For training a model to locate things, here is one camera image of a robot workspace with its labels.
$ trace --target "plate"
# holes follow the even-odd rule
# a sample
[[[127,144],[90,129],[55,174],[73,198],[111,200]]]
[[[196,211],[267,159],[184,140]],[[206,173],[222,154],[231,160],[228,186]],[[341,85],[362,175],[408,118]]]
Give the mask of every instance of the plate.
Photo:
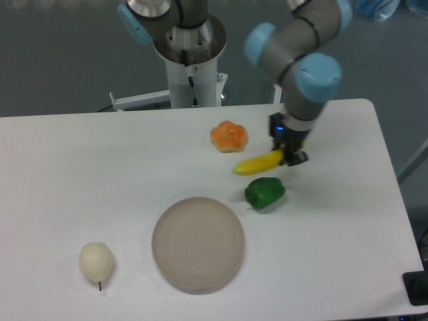
[[[235,213],[206,197],[183,199],[169,207],[152,235],[154,260],[164,277],[194,294],[225,286],[242,262],[244,245]]]

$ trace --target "white pear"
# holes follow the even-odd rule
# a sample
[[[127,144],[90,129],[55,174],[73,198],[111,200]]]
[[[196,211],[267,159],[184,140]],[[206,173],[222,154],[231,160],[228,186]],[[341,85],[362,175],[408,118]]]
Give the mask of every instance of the white pear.
[[[105,243],[94,242],[83,245],[79,255],[79,268],[85,278],[98,283],[104,282],[114,264],[112,251]]]

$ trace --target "gray floor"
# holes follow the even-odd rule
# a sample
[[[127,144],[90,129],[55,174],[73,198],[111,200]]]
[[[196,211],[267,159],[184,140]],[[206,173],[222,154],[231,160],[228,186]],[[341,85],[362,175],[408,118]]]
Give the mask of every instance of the gray floor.
[[[151,46],[138,45],[125,32],[118,3],[0,0],[0,116],[95,112],[110,103],[109,91],[121,98],[165,90],[163,63]],[[210,0],[209,7],[228,33],[219,60],[229,74],[227,104],[271,102],[272,83],[249,64],[242,48],[259,23],[291,21],[285,1]],[[396,171],[428,137],[427,30],[428,20],[401,7],[382,23],[355,19],[321,50],[342,65],[338,98],[375,104]],[[428,161],[401,190],[419,239],[428,226]]]

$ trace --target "green bell pepper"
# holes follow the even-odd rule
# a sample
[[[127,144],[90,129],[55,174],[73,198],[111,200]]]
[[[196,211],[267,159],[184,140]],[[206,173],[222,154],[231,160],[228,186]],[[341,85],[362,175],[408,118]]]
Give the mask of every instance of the green bell pepper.
[[[286,188],[276,177],[262,177],[252,181],[245,189],[245,198],[255,209],[275,203],[286,193]]]

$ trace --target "banana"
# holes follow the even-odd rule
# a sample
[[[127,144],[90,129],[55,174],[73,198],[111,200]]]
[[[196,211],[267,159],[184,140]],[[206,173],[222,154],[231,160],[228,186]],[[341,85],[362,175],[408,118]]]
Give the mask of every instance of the banana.
[[[247,176],[266,172],[280,165],[283,154],[280,149],[267,154],[250,158],[235,166],[233,172],[238,175]]]

